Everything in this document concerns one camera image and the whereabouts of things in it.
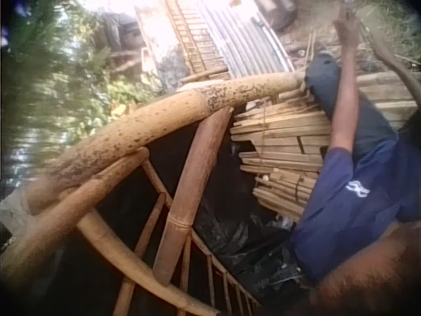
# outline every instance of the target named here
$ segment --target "hand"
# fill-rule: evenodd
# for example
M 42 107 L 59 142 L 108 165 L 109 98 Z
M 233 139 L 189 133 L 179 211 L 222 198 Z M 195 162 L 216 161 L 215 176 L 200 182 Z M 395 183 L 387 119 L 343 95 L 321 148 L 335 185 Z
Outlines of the hand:
M 335 20 L 333 24 L 342 47 L 346 49 L 357 49 L 359 33 L 355 13 L 352 13 L 350 10 L 347 10 L 344 5 L 341 5 L 337 20 Z

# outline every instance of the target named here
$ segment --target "dark pants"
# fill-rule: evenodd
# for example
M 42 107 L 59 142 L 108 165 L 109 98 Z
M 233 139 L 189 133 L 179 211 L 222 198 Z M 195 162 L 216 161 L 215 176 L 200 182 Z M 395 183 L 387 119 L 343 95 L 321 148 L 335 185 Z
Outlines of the dark pants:
M 334 113 L 341 68 L 332 56 L 321 53 L 306 72 L 306 83 L 329 120 Z M 353 159 L 357 162 L 385 140 L 397 140 L 389 122 L 362 93 L 359 94 L 360 116 L 355 134 Z

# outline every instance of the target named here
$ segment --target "corrugated metal sheet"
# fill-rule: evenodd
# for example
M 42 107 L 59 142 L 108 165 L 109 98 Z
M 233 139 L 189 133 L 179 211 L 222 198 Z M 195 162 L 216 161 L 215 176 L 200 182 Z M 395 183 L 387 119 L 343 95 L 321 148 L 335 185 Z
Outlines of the corrugated metal sheet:
M 197 8 L 234 78 L 294 70 L 254 3 L 231 8 L 227 1 L 202 0 Z

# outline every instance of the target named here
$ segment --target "curved bamboo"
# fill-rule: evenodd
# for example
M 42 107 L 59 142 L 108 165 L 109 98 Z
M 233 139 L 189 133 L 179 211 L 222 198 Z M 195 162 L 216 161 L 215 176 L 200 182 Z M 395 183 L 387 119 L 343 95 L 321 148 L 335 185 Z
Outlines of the curved bamboo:
M 1 280 L 18 290 L 76 223 L 149 156 L 147 148 L 121 158 L 60 203 L 37 215 L 1 256 Z
M 284 81 L 278 82 L 277 92 L 294 91 L 299 87 L 297 79 L 287 78 L 294 77 L 286 76 Z M 153 264 L 153 274 L 163 285 L 170 284 L 174 274 L 230 117 L 229 108 L 221 109 L 201 122 L 196 131 Z
M 164 287 L 157 282 L 152 270 L 118 239 L 95 210 L 85 215 L 78 228 L 106 260 L 150 293 L 194 315 L 215 316 L 218 313 L 175 286 Z
M 39 213 L 65 189 L 81 184 L 119 158 L 223 107 L 235 107 L 285 86 L 298 86 L 294 73 L 263 74 L 228 80 L 180 92 L 158 100 L 104 126 L 53 161 L 45 174 L 27 183 L 26 196 L 33 214 Z

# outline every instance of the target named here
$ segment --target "bamboo pole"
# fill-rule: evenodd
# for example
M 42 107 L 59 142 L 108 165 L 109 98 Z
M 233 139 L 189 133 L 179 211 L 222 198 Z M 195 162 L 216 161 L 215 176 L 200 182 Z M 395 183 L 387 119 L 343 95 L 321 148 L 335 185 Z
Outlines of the bamboo pole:
M 206 77 L 209 77 L 213 74 L 221 74 L 221 73 L 226 72 L 226 71 L 228 71 L 227 66 L 215 67 L 213 69 L 198 72 L 197 74 L 192 74 L 191 76 L 187 76 L 185 78 L 182 78 L 182 79 L 180 79 L 180 82 L 182 84 L 188 84 L 189 82 L 194 82 L 194 81 L 197 81 L 198 79 L 206 78 Z
M 37 215 L 1 256 L 1 277 L 18 290 L 76 223 L 149 156 L 143 147 L 93 176 L 60 203 Z
M 249 312 L 249 316 L 253 316 L 253 314 L 251 313 L 250 301 L 247 296 L 245 297 L 245 303 L 247 304 L 247 311 Z
M 244 316 L 243 302 L 241 301 L 241 293 L 239 291 L 238 286 L 235 287 L 235 294 L 237 294 L 237 303 L 238 303 L 238 306 L 239 306 L 239 314 L 241 316 Z
M 85 215 L 78 228 L 106 260 L 150 293 L 194 315 L 215 316 L 218 313 L 175 286 L 165 287 L 157 282 L 152 270 L 118 239 L 95 210 Z
M 232 306 L 231 306 L 231 299 L 230 299 L 230 292 L 228 291 L 228 279 L 226 273 L 222 274 L 222 279 L 224 281 L 224 295 L 225 295 L 225 302 L 226 302 L 226 309 L 229 315 L 232 315 Z
M 150 160 L 146 160 L 142 164 L 142 167 L 147 177 L 151 181 L 153 187 L 156 189 L 156 191 L 166 194 L 165 205 L 167 206 L 167 208 L 170 209 L 172 206 L 172 198 L 170 194 L 168 193 L 167 189 L 165 188 L 165 185 L 160 180 L 157 172 L 153 168 L 153 165 L 151 164 Z M 234 285 L 238 284 L 240 290 L 244 293 L 244 295 L 248 297 L 250 300 L 252 300 L 253 302 L 255 302 L 257 305 L 259 305 L 258 301 L 254 297 L 252 297 L 252 295 L 248 293 L 248 291 L 244 289 L 244 287 L 242 287 L 242 285 L 230 274 L 230 272 L 227 269 L 225 269 L 223 264 L 219 262 L 219 260 L 214 256 L 211 250 L 205 245 L 204 241 L 199 237 L 199 235 L 193 229 L 191 230 L 191 240 L 203 252 L 203 254 L 211 258 L 211 263 L 215 266 L 217 270 L 219 270 L 221 273 L 227 273 L 228 281 L 231 284 L 234 284 Z
M 293 90 L 298 84 L 298 80 L 285 80 L 278 91 Z M 229 108 L 221 109 L 204 120 L 196 131 L 153 264 L 155 278 L 165 286 L 170 284 L 191 230 L 230 116 Z
M 104 126 L 55 159 L 37 180 L 26 184 L 28 205 L 37 214 L 67 188 L 80 185 L 137 148 L 223 107 L 274 95 L 298 86 L 294 73 L 264 74 L 228 80 L 176 93 Z
M 139 258 L 142 258 L 146 251 L 146 247 L 149 243 L 149 240 L 151 239 L 153 229 L 157 224 L 162 207 L 164 206 L 165 198 L 166 195 L 164 193 L 159 194 L 158 200 L 155 203 L 149 218 L 147 219 L 142 233 L 140 234 L 139 240 L 136 244 L 136 247 L 134 248 L 134 254 Z M 127 316 L 135 285 L 135 282 L 126 276 L 124 277 L 112 316 Z
M 212 270 L 212 256 L 206 256 L 206 262 L 208 266 L 208 282 L 209 282 L 209 296 L 210 296 L 210 304 L 212 307 L 215 307 L 215 287 L 213 284 L 213 270 Z
M 188 289 L 189 289 L 190 253 L 191 253 L 191 237 L 187 236 L 186 242 L 184 244 L 182 275 L 180 277 L 180 289 L 183 290 L 185 293 L 188 293 Z M 177 315 L 186 316 L 186 312 L 182 309 L 178 309 Z

